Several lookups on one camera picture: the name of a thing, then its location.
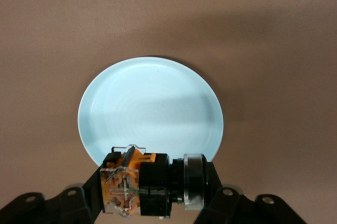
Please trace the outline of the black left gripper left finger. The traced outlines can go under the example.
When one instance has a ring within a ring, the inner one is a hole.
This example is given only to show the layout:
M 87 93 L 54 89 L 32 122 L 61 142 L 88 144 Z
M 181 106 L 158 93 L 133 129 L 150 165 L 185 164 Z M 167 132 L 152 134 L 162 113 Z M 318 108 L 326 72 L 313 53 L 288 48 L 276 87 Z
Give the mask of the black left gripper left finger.
M 81 186 L 71 186 L 45 199 L 24 193 L 0 209 L 0 224 L 94 224 L 102 211 L 100 170 Z

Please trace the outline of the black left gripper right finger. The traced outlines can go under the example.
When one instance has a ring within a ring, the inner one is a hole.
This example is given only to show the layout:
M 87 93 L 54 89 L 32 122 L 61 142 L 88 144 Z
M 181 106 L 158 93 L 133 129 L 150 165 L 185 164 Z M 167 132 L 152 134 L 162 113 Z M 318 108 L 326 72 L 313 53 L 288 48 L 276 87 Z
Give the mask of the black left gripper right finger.
M 212 162 L 206 168 L 206 205 L 194 224 L 307 224 L 282 198 L 260 194 L 250 200 L 221 184 Z

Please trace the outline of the orange push-button switch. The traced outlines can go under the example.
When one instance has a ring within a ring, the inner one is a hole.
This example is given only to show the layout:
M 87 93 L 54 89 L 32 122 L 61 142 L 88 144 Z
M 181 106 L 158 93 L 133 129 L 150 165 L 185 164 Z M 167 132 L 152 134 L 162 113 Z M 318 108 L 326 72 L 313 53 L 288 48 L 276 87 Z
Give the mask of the orange push-button switch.
M 203 154 L 170 160 L 136 145 L 112 148 L 99 171 L 103 212 L 168 218 L 173 203 L 201 210 L 209 201 L 206 164 Z

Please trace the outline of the light blue round plate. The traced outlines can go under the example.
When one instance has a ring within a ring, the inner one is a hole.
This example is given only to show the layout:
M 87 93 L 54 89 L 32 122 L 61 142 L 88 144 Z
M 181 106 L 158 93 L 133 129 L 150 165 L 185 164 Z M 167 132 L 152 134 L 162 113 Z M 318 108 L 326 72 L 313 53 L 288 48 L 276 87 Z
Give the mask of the light blue round plate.
M 77 124 L 96 165 L 113 147 L 131 144 L 170 159 L 188 153 L 211 161 L 224 132 L 221 105 L 207 81 L 161 57 L 123 60 L 103 70 L 83 93 Z

